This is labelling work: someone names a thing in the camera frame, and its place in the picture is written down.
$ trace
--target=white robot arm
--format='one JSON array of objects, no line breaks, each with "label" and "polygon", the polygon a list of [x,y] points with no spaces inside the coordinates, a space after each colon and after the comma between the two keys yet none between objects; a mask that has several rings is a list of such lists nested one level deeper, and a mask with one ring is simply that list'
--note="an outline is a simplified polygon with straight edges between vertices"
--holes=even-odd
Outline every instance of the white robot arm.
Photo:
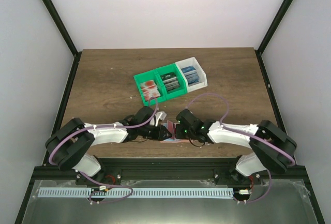
[{"label": "white robot arm", "polygon": [[[136,139],[138,135],[152,140],[165,140],[172,136],[163,125],[159,125],[159,121],[166,117],[164,112],[156,113],[149,124],[139,125],[149,119],[152,113],[151,108],[143,107],[136,115],[130,116],[130,120],[125,118],[122,121],[104,125],[87,124],[79,118],[74,118],[47,141],[46,148],[50,154],[53,154],[52,161],[60,170],[74,169],[93,177],[102,168],[96,157],[86,153],[89,147],[104,143],[123,143]],[[282,153],[293,156],[296,149],[296,143],[269,121],[247,126],[221,124],[214,120],[202,122],[188,109],[181,111],[176,119],[178,124],[175,134],[178,139],[194,139],[203,143],[231,143],[252,149],[251,154],[241,156],[235,165],[236,173],[243,177],[265,169],[279,174],[284,173],[289,160]],[[137,128],[129,129],[130,125],[135,125]],[[62,140],[75,133],[77,133],[73,136],[75,142],[68,141],[58,148]],[[247,134],[269,139],[270,143],[282,153],[248,137]]]}]

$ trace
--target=white wall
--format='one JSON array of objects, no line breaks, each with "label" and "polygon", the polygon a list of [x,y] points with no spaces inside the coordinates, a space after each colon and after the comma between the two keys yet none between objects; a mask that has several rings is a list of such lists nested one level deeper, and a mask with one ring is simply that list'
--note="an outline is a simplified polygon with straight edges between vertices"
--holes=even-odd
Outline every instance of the white wall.
[{"label": "white wall", "polygon": [[263,60],[298,144],[326,223],[331,223],[331,0],[294,0]]},{"label": "white wall", "polygon": [[283,0],[53,0],[77,49],[255,47]]},{"label": "white wall", "polygon": [[0,222],[41,165],[72,55],[41,0],[0,0]]}]

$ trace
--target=black metal frame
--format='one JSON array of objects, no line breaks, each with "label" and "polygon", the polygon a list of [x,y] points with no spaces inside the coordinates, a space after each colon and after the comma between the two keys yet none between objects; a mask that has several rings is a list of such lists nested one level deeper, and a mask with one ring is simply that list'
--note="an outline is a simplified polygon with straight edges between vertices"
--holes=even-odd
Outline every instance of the black metal frame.
[{"label": "black metal frame", "polygon": [[[67,81],[67,85],[61,100],[61,105],[58,110],[58,114],[55,120],[52,133],[55,133],[61,127],[63,116],[66,110],[67,102],[70,96],[72,84],[78,63],[82,52],[78,52],[73,41],[71,40],[59,14],[57,13],[51,0],[42,0],[47,7],[51,17],[53,18],[56,26],[58,27],[61,35],[63,36],[68,48],[74,56],[70,75]],[[285,131],[285,126],[282,121],[275,96],[265,70],[262,54],[270,42],[273,34],[275,33],[278,25],[288,10],[293,0],[284,0],[280,6],[271,26],[269,27],[265,37],[259,48],[255,51],[257,59],[260,65],[263,80],[268,91],[268,95],[273,107],[273,111],[276,117],[277,125]],[[76,180],[76,173],[74,171],[59,171],[57,167],[48,164],[48,156],[45,155],[43,166],[35,167],[30,183],[28,185],[24,200],[19,210],[16,224],[20,224],[23,221],[25,210],[32,192],[33,184],[35,180]],[[101,162],[108,168],[119,168],[122,172],[122,180],[210,180],[214,178],[216,172],[228,171],[230,166],[233,165],[235,158],[168,158],[168,159],[101,159]],[[310,201],[314,208],[316,217],[319,223],[325,223],[319,205],[317,203],[315,194],[310,184],[310,180],[307,171],[304,166],[294,166],[289,168],[284,175],[273,174],[275,179],[292,179],[303,180],[307,189],[311,192]],[[266,173],[261,173],[261,178],[267,178]],[[215,183],[226,183],[219,179]],[[239,187],[240,185],[229,185],[229,187]]]}]

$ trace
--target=wooden table surface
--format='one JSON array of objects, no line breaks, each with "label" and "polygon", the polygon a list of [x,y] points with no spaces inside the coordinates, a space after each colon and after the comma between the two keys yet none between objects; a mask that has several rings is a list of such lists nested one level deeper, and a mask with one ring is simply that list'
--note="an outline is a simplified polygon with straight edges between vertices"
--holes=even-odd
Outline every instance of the wooden table surface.
[{"label": "wooden table surface", "polygon": [[[276,123],[253,48],[190,48],[84,50],[63,125],[73,117],[104,124],[135,114],[142,107],[142,100],[133,76],[193,56],[207,75],[208,87],[161,103],[159,109],[167,113],[168,120],[175,121],[176,115],[197,95],[212,92],[229,102],[225,123],[258,124],[263,119]],[[190,110],[202,121],[218,120],[225,113],[225,104],[217,97],[205,96]],[[198,148],[190,143],[148,140],[96,145],[88,153],[98,157],[233,157],[250,150],[231,144]]]}]

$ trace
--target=cable organizer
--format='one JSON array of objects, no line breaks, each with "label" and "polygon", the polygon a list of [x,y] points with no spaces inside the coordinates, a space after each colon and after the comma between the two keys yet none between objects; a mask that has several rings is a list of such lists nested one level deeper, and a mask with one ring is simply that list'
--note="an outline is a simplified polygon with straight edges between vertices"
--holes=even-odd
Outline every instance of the cable organizer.
[{"label": "cable organizer", "polygon": [[[40,198],[88,198],[92,188],[40,188]],[[120,198],[130,189],[113,188],[107,192],[97,192],[92,198]],[[210,198],[232,199],[233,188],[134,188],[129,198]]]}]

